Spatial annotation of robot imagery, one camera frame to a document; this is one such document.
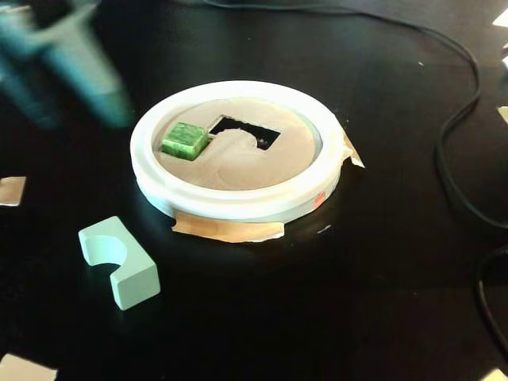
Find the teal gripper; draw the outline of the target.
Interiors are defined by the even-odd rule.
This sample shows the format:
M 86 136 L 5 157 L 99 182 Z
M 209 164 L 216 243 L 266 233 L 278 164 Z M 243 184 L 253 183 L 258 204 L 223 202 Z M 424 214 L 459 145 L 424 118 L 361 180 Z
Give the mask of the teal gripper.
M 1 92 L 38 127 L 58 127 L 59 115 L 37 56 L 12 51 L 45 49 L 46 63 L 99 119 L 126 127 L 132 121 L 129 96 L 90 26 L 100 1 L 69 4 L 69 13 L 40 27 L 35 8 L 26 1 L 1 1 Z

